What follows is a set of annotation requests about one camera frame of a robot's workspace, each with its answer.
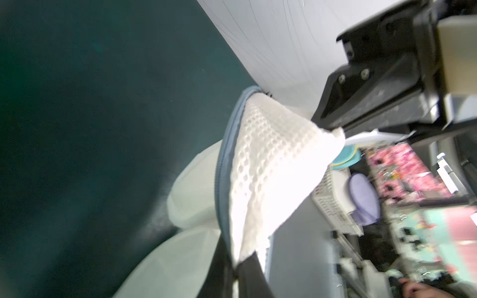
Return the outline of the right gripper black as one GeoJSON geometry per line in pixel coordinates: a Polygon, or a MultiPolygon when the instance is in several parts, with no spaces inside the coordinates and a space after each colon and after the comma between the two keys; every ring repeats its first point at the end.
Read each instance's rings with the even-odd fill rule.
{"type": "Polygon", "coordinates": [[[437,24],[477,16],[475,1],[401,1],[341,33],[348,62],[327,79],[313,122],[351,137],[446,127],[477,116],[477,94],[447,91],[437,24]]]}

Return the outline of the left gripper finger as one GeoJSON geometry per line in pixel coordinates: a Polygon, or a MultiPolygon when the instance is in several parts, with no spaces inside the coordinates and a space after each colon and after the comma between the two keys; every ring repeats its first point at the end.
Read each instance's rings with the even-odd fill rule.
{"type": "Polygon", "coordinates": [[[238,285],[240,298],[272,298],[274,296],[265,279],[257,254],[252,254],[234,268],[226,243],[220,237],[198,297],[231,298],[234,295],[235,284],[238,285]]]}

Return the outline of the white mesh laundry bag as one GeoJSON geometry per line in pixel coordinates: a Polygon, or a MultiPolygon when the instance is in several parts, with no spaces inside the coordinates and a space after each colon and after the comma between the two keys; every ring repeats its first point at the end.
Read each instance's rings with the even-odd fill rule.
{"type": "Polygon", "coordinates": [[[272,235],[344,145],[341,128],[321,129],[259,87],[247,88],[223,139],[173,184],[166,205],[179,233],[147,255],[116,296],[198,298],[220,237],[234,268],[256,253],[265,275],[272,235]]]}

